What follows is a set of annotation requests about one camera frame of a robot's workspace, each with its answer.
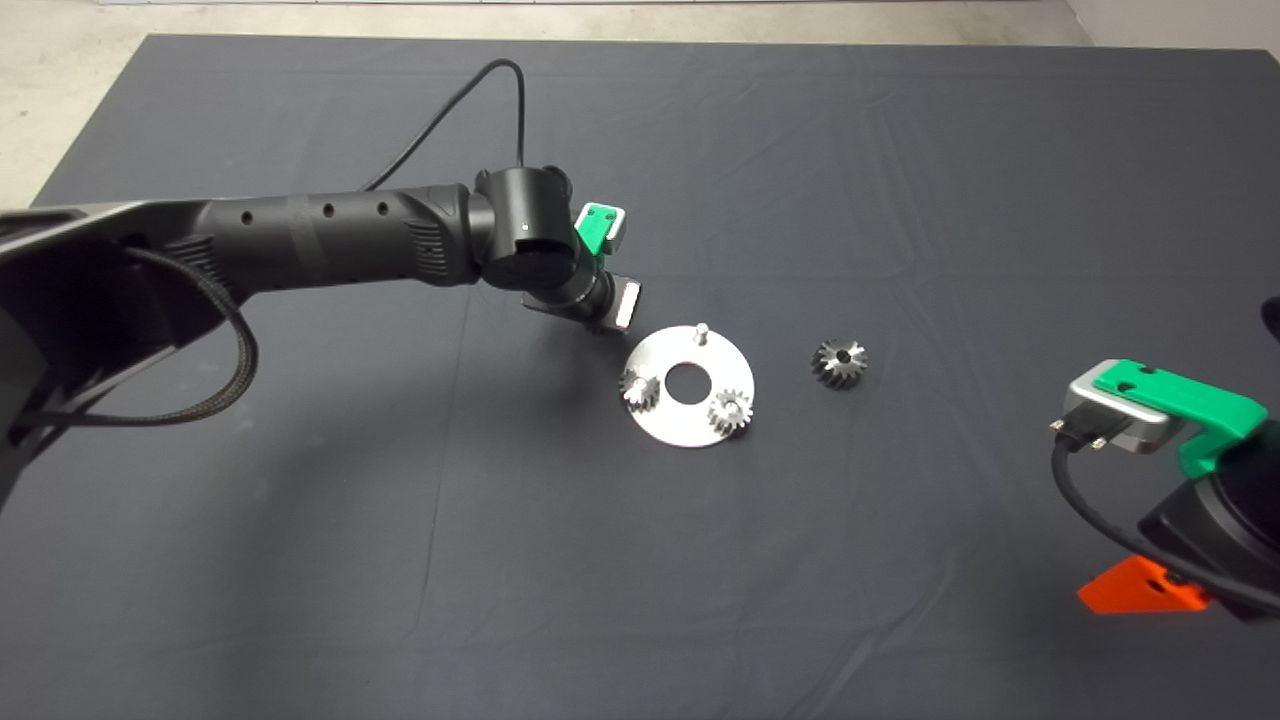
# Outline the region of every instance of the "circular metal plate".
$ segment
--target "circular metal plate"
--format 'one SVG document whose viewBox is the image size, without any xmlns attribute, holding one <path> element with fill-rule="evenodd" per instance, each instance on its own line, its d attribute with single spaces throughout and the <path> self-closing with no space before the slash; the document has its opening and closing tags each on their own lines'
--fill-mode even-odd
<svg viewBox="0 0 1280 720">
<path fill-rule="evenodd" d="M 667 392 L 667 373 L 684 364 L 698 365 L 712 380 L 710 393 L 692 405 Z M 631 416 L 646 433 L 677 447 L 707 447 L 724 439 L 707 416 L 717 392 L 736 389 L 755 401 L 755 377 L 746 357 L 705 325 L 676 325 L 653 333 L 631 351 L 626 369 L 658 379 L 658 401 L 648 410 L 630 411 Z"/>
</svg>

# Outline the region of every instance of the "gear on plate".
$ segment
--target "gear on plate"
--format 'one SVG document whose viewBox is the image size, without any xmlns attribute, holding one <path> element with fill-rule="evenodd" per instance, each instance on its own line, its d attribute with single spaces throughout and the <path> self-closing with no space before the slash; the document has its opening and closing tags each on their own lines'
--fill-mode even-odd
<svg viewBox="0 0 1280 720">
<path fill-rule="evenodd" d="M 751 401 L 736 389 L 722 389 L 712 398 L 707 418 L 724 437 L 740 433 L 751 421 Z"/>
<path fill-rule="evenodd" d="M 658 401 L 658 378 L 646 372 L 640 373 L 627 368 L 618 380 L 618 392 L 622 393 L 622 402 L 634 411 L 648 410 Z"/>
<path fill-rule="evenodd" d="M 851 340 L 827 340 L 813 354 L 813 372 L 822 384 L 849 389 L 867 370 L 867 348 Z"/>
</svg>

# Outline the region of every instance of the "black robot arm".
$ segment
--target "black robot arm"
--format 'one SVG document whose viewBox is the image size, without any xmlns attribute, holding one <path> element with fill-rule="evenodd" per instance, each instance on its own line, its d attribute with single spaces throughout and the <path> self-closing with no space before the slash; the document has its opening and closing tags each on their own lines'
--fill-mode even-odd
<svg viewBox="0 0 1280 720">
<path fill-rule="evenodd" d="M 525 293 L 531 309 L 626 331 L 640 286 L 607 272 L 584 242 L 570 187 L 556 168 L 521 167 L 481 172 L 470 191 L 448 184 L 0 213 L 0 502 L 17 469 L 47 443 L 50 425 L 81 424 L 50 419 L 84 409 L 228 318 L 237 325 L 236 309 L 259 292 L 484 281 Z M 146 256 L 174 263 L 140 261 Z"/>
</svg>

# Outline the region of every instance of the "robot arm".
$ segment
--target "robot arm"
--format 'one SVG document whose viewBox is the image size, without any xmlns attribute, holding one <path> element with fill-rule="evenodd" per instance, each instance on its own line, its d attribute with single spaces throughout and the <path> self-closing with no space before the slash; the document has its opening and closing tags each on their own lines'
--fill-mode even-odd
<svg viewBox="0 0 1280 720">
<path fill-rule="evenodd" d="M 1280 340 L 1280 297 L 1262 307 Z M 1198 611 L 1217 600 L 1253 621 L 1280 618 L 1280 423 L 1248 397 L 1169 370 L 1106 360 L 1069 387 L 1053 479 L 1085 521 L 1134 555 L 1080 588 L 1094 612 Z M 1105 520 L 1075 488 L 1068 459 L 1085 447 L 1160 450 L 1181 428 L 1185 482 L 1138 523 Z"/>
<path fill-rule="evenodd" d="M 640 284 L 607 272 L 622 214 L 582 225 L 554 168 L 461 184 L 0 213 L 0 502 L 46 429 L 227 318 L 159 254 L 238 306 L 259 292 L 388 279 L 484 281 L 591 329 L 625 332 Z"/>
</svg>

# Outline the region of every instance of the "green 3d-printed bracket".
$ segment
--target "green 3d-printed bracket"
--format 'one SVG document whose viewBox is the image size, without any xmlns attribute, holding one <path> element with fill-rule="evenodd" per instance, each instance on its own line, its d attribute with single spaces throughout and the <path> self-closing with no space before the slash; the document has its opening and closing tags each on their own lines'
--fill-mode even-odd
<svg viewBox="0 0 1280 720">
<path fill-rule="evenodd" d="M 1266 407 L 1243 395 L 1133 360 L 1116 361 L 1093 386 L 1198 423 L 1201 432 L 1178 448 L 1178 462 L 1190 479 L 1212 473 L 1222 451 L 1247 438 L 1267 418 Z"/>
<path fill-rule="evenodd" d="M 618 209 L 599 202 L 588 202 L 577 222 L 577 234 L 581 236 L 591 255 L 600 256 L 603 251 L 611 255 L 608 240 L 613 225 L 618 222 Z"/>
</svg>

